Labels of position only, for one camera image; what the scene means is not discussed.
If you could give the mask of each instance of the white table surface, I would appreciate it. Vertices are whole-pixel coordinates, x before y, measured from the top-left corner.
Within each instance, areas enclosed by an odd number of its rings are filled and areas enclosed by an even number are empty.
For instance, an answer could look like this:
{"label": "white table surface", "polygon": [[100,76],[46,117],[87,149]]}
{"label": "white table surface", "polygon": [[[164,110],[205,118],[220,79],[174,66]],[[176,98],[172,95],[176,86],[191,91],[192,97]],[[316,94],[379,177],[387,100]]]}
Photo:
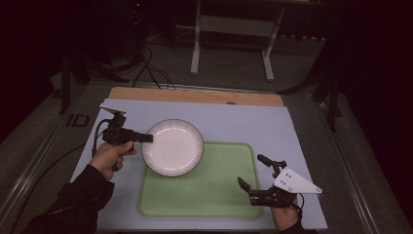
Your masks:
{"label": "white table surface", "polygon": [[[127,111],[126,129],[146,133],[152,126],[166,119],[182,119],[193,124],[204,141],[245,142],[254,155],[263,154],[272,160],[285,160],[295,172],[311,180],[306,160],[286,107],[228,105],[189,102],[106,99],[103,103]],[[72,180],[91,160],[94,129],[102,119],[112,114],[100,110]],[[147,217],[137,210],[140,184],[146,167],[140,153],[140,143],[134,148],[138,154],[125,157],[124,167],[112,178],[115,191],[106,207],[99,212],[100,230],[263,230],[275,229],[269,208],[257,218],[230,217]],[[255,161],[260,189],[268,189],[274,179],[272,169]],[[325,229],[319,197],[304,194],[304,228]]]}

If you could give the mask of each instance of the green tray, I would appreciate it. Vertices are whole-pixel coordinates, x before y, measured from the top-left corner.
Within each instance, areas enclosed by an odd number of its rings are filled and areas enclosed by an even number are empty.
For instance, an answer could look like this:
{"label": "green tray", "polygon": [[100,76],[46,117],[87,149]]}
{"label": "green tray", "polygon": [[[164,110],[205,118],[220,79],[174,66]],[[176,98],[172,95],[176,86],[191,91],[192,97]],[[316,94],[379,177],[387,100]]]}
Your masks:
{"label": "green tray", "polygon": [[146,167],[138,210],[146,216],[257,217],[238,176],[258,189],[252,149],[245,143],[204,142],[198,166],[186,175],[166,177]]}

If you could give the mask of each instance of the person's right hand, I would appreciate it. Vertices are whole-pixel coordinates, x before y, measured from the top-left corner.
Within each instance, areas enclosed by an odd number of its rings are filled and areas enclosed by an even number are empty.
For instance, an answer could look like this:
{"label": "person's right hand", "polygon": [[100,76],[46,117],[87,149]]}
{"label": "person's right hand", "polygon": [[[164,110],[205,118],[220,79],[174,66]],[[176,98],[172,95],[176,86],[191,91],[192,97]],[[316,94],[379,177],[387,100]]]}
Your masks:
{"label": "person's right hand", "polygon": [[298,212],[293,207],[288,208],[275,208],[272,207],[271,213],[273,214],[274,224],[277,230],[284,231],[285,229],[291,227],[298,221]]}
{"label": "person's right hand", "polygon": [[112,167],[116,165],[118,169],[122,169],[124,156],[136,153],[136,150],[130,151],[132,146],[132,141],[117,146],[104,142],[89,164],[100,171],[106,180],[110,180],[113,176]]}

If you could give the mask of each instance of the cable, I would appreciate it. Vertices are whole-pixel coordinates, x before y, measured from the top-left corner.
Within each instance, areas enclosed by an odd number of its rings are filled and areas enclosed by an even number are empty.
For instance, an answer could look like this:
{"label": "cable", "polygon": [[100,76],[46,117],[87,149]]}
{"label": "cable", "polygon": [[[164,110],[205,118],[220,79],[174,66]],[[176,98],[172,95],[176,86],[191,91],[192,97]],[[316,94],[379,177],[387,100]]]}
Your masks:
{"label": "cable", "polygon": [[155,79],[154,75],[152,74],[151,69],[148,67],[148,63],[149,63],[149,61],[145,62],[146,69],[148,70],[149,75],[151,76],[152,80],[155,82],[155,84],[158,86],[158,88],[161,89],[161,86],[159,85],[158,81]]}
{"label": "cable", "polygon": [[[149,52],[151,53],[151,55],[153,55],[152,50],[151,50],[148,46],[145,45],[145,48],[146,48],[147,50],[149,50]],[[159,70],[158,68],[156,68],[153,64],[150,63],[150,60],[148,60],[148,61],[146,62],[146,65],[147,65],[149,74],[151,75],[152,79],[153,79],[155,82],[156,82],[156,80],[155,80],[155,77],[153,76],[153,74],[152,74],[152,72],[151,72],[151,69],[154,70],[154,71],[156,71],[156,72],[158,72],[159,74],[161,74],[162,76],[165,77],[165,79],[167,80],[167,88],[169,87],[169,82],[170,82],[170,83],[172,84],[173,88],[175,89],[175,86],[173,85],[173,83],[172,83],[171,80],[169,79],[169,76],[166,74],[166,72],[163,72],[163,71]]]}
{"label": "cable", "polygon": [[96,142],[97,142],[97,138],[100,136],[100,134],[98,133],[99,132],[99,129],[100,129],[100,126],[103,124],[103,123],[110,123],[110,120],[108,120],[108,119],[104,119],[104,120],[101,120],[98,124],[97,124],[97,126],[96,126],[96,129],[94,130],[94,147],[92,148],[92,157],[95,155],[95,153],[96,153]]}
{"label": "cable", "polygon": [[39,182],[42,180],[42,178],[46,175],[46,173],[49,172],[49,170],[54,167],[58,162],[60,162],[60,160],[62,160],[63,158],[65,158],[66,156],[70,155],[71,153],[75,152],[76,150],[84,147],[86,144],[83,143],[73,149],[71,149],[70,151],[68,151],[67,153],[63,154],[62,156],[60,156],[57,160],[55,160],[37,179],[37,181],[33,184],[33,188],[30,190],[30,192],[27,194],[27,197],[24,200],[24,203],[21,205],[21,208],[19,210],[18,216],[16,217],[15,223],[13,224],[12,230],[11,230],[11,234],[15,233],[16,227],[18,226],[18,222],[19,219],[24,211],[25,206],[27,205],[29,198],[31,197],[31,195],[33,194],[34,190],[36,189],[36,186],[39,184]]}
{"label": "cable", "polygon": [[[148,60],[148,62],[150,62],[151,59],[152,59],[152,50],[149,49],[149,52],[150,52],[150,54],[149,54],[149,60]],[[139,79],[139,77],[140,77],[140,75],[142,74],[142,72],[147,68],[148,62],[145,62],[145,61],[143,60],[144,66],[142,67],[142,69],[139,71],[139,73],[137,73],[136,77],[134,78],[133,83],[132,83],[132,85],[131,85],[132,87],[134,87],[137,79]]]}
{"label": "cable", "polygon": [[299,194],[300,194],[300,196],[301,196],[301,199],[303,199],[303,204],[301,204],[301,209],[303,209],[303,207],[304,207],[304,196],[303,196],[302,193],[299,193]]}

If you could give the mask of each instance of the table leg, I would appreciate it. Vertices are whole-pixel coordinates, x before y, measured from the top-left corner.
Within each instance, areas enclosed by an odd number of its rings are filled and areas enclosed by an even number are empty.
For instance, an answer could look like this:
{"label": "table leg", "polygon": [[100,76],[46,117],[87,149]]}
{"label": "table leg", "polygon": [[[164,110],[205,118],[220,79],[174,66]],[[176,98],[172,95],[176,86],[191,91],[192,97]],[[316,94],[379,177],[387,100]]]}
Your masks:
{"label": "table leg", "polygon": [[271,61],[270,61],[270,54],[271,54],[271,51],[273,50],[274,42],[277,39],[277,34],[279,32],[280,25],[282,23],[282,16],[283,16],[284,11],[285,11],[285,8],[280,9],[279,15],[277,17],[277,21],[274,23],[273,32],[271,33],[271,36],[270,36],[270,43],[267,47],[267,50],[262,52],[262,59],[263,59],[263,62],[264,62],[265,75],[267,77],[268,82],[273,82],[275,80],[274,79],[273,68],[271,66]]}
{"label": "table leg", "polygon": [[197,1],[197,18],[195,20],[195,46],[194,54],[192,55],[191,75],[198,74],[198,66],[200,64],[200,18],[201,18],[201,1]]}

